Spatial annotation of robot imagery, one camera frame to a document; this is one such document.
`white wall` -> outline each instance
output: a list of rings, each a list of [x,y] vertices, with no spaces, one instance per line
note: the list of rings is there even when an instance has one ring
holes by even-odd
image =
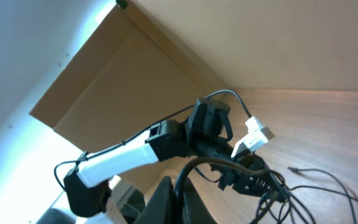
[[[53,168],[80,150],[28,114],[113,5],[0,1],[0,223],[34,223],[61,193]]]

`cable tip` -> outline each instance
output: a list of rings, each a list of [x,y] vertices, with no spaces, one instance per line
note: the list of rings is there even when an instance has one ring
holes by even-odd
[[[295,167],[288,167],[288,169],[292,172],[299,172],[299,169]]]

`white connector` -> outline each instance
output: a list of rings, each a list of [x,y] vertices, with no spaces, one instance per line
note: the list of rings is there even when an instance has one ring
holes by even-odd
[[[231,157],[236,156],[238,153],[246,149],[250,152],[255,152],[269,140],[274,138],[273,132],[271,132],[268,127],[263,127],[263,125],[254,116],[246,121],[246,126],[248,127],[248,134],[236,143]]]

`green object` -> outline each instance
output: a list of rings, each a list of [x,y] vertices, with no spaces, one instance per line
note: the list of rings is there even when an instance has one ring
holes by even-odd
[[[116,3],[121,9],[126,9],[129,5],[126,0],[116,0]]]

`wooden table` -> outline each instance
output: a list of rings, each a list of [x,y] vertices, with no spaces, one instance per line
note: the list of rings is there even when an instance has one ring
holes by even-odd
[[[332,178],[318,172],[303,177],[291,173],[287,167],[319,168],[336,175],[358,197],[358,92],[298,91],[298,90],[237,90],[252,115],[275,133],[276,137],[257,154],[271,169],[281,172],[289,187],[315,185],[342,191]],[[243,137],[247,116],[233,96],[226,96],[230,104],[230,120],[234,145]],[[162,175],[175,175],[188,159],[176,159]],[[219,174],[201,170],[210,177]],[[239,195],[230,187],[219,190],[196,172],[190,174],[204,203],[219,223],[249,223],[254,218],[258,198]],[[352,223],[347,198],[314,189],[299,189],[294,193],[314,214],[318,223]],[[354,202],[357,220],[358,204]],[[279,203],[273,210],[278,213]],[[261,223],[275,223],[266,215]]]

